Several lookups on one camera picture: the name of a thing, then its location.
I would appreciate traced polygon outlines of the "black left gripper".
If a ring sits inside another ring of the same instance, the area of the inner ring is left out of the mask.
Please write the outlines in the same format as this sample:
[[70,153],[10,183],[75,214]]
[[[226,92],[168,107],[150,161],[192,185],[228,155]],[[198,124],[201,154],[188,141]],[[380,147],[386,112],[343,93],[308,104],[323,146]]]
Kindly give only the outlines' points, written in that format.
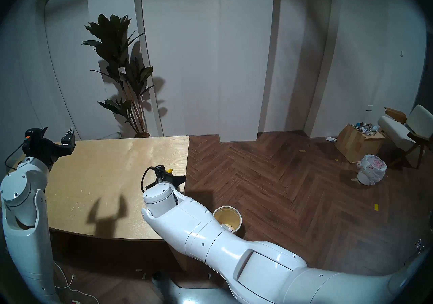
[[30,157],[41,161],[51,171],[58,158],[73,153],[75,149],[75,134],[74,128],[71,127],[61,138],[61,144],[56,144],[44,138],[47,129],[47,126],[40,129],[39,139],[30,138]]

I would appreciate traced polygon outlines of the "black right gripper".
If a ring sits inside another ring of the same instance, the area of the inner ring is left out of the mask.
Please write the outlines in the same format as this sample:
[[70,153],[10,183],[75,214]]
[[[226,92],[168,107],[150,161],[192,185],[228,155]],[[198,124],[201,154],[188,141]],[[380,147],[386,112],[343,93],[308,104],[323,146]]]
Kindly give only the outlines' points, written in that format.
[[175,176],[172,173],[168,172],[164,165],[157,165],[154,168],[154,173],[156,176],[155,184],[168,182],[173,186],[180,186],[181,184],[186,182],[186,176]]

